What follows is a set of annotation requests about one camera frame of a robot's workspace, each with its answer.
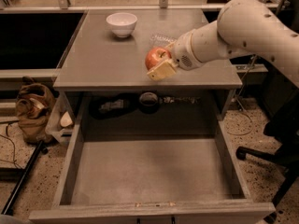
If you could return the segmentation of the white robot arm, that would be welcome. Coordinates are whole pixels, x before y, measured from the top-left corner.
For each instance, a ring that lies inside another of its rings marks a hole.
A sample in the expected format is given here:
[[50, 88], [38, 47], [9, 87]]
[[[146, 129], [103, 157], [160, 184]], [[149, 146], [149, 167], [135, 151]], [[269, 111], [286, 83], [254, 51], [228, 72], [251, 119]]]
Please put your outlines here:
[[267, 60], [299, 86], [299, 34], [257, 0], [231, 0], [215, 21], [151, 49], [145, 65], [150, 79], [162, 80], [179, 67], [193, 70], [214, 60], [249, 54]]

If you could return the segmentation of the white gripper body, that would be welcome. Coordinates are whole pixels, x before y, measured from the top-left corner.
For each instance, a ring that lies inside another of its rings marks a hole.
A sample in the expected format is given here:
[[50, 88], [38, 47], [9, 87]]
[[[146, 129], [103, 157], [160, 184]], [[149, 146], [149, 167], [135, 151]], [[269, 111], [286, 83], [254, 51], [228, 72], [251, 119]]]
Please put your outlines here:
[[194, 30], [181, 35], [174, 43], [171, 54], [173, 60], [178, 66], [186, 71], [200, 68], [204, 65], [193, 54], [192, 51], [192, 35]]

